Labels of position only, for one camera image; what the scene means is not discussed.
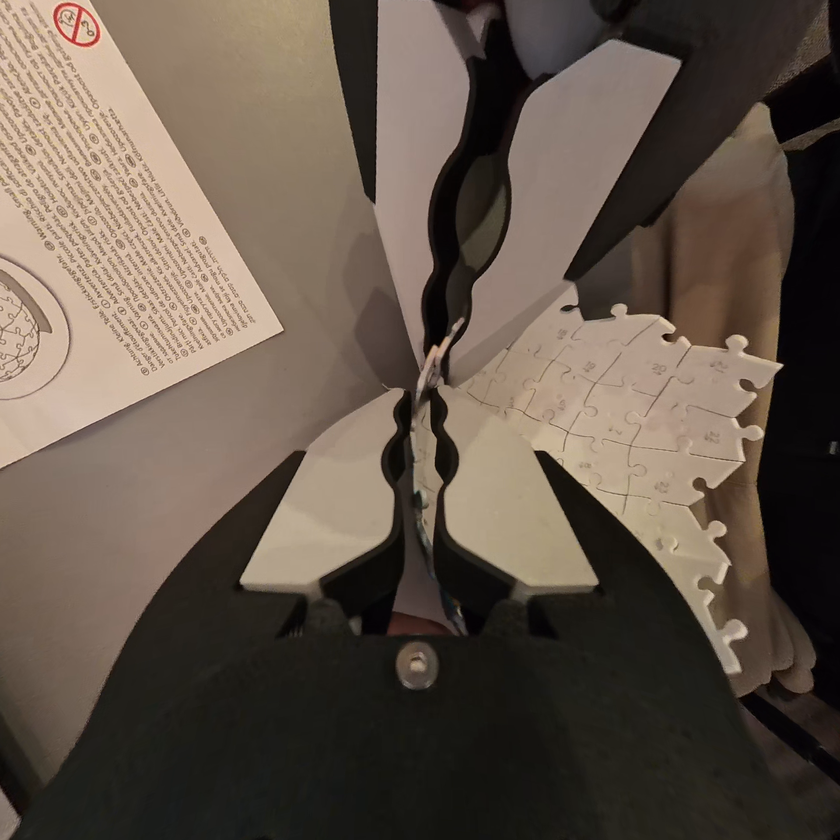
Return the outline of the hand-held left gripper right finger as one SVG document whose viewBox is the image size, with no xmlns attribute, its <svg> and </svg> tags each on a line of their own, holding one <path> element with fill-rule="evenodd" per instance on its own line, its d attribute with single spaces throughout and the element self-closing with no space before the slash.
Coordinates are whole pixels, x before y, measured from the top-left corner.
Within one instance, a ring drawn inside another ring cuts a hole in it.
<svg viewBox="0 0 840 840">
<path fill-rule="evenodd" d="M 429 399 L 436 449 L 434 572 L 479 631 L 499 602 L 590 593 L 598 578 L 528 440 L 471 396 Z"/>
</svg>

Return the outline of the single curved puzzle piece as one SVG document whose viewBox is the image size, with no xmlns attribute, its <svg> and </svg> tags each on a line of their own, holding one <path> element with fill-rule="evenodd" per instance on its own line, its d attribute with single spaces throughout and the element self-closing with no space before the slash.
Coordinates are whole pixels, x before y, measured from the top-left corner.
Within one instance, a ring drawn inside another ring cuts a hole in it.
<svg viewBox="0 0 840 840">
<path fill-rule="evenodd" d="M 450 347 L 464 327 L 465 322 L 465 317 L 458 318 L 452 328 L 441 339 L 440 343 L 434 344 L 427 352 L 423 368 L 421 369 L 417 380 L 417 399 L 430 389 L 438 387 L 444 381 L 445 363 L 448 358 Z"/>
</svg>

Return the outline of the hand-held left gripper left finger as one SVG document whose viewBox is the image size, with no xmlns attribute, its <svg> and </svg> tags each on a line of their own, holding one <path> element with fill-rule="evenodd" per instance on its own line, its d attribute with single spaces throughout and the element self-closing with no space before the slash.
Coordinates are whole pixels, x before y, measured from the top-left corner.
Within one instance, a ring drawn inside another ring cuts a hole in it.
<svg viewBox="0 0 840 840">
<path fill-rule="evenodd" d="M 239 583 L 336 601 L 363 632 L 386 632 L 405 566 L 400 481 L 413 399 L 390 389 L 306 450 Z"/>
</svg>

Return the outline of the folded paper instruction leaflet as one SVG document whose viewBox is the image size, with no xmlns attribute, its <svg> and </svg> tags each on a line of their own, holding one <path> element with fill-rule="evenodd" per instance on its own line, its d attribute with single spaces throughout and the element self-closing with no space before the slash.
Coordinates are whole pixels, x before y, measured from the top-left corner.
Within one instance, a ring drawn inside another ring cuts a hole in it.
<svg viewBox="0 0 840 840">
<path fill-rule="evenodd" d="M 282 333 L 91 2 L 1 2 L 1 464 Z"/>
</svg>

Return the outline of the partly built white puzzle ball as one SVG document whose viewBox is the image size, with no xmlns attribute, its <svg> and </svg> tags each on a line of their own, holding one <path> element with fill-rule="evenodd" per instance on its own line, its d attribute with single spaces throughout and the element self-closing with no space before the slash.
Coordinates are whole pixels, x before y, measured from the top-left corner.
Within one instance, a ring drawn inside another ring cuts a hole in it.
<svg viewBox="0 0 840 840">
<path fill-rule="evenodd" d="M 469 310 L 461 312 L 466 330 Z M 727 527 L 699 524 L 691 510 L 697 487 L 720 486 L 745 462 L 744 441 L 760 441 L 760 426 L 740 416 L 769 385 L 780 365 L 746 353 L 741 335 L 723 347 L 668 341 L 675 327 L 654 314 L 584 320 L 576 293 L 567 291 L 536 321 L 462 384 L 471 396 L 526 438 L 538 458 L 556 462 L 584 489 L 585 508 L 603 506 L 610 521 L 653 555 L 708 637 L 723 671 L 742 672 L 733 645 L 749 631 L 711 614 L 715 593 L 731 562 L 718 541 Z M 442 480 L 434 467 L 436 443 L 429 399 L 419 399 L 413 420 L 413 490 L 416 530 L 435 575 L 433 536 Z"/>
</svg>

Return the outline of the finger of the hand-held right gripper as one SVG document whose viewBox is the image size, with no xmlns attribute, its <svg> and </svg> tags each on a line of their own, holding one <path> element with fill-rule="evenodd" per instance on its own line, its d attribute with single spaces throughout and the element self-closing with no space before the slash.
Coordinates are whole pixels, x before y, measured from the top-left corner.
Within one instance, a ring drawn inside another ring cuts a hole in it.
<svg viewBox="0 0 840 840">
<path fill-rule="evenodd" d="M 467 59 L 485 57 L 477 33 L 468 14 L 436 2 L 377 4 L 375 220 L 418 366 L 432 195 L 463 130 Z"/>
<path fill-rule="evenodd" d="M 681 68 L 678 58 L 581 58 L 536 87 L 513 131 L 507 232 L 449 352 L 462 384 L 567 288 L 564 275 Z"/>
</svg>

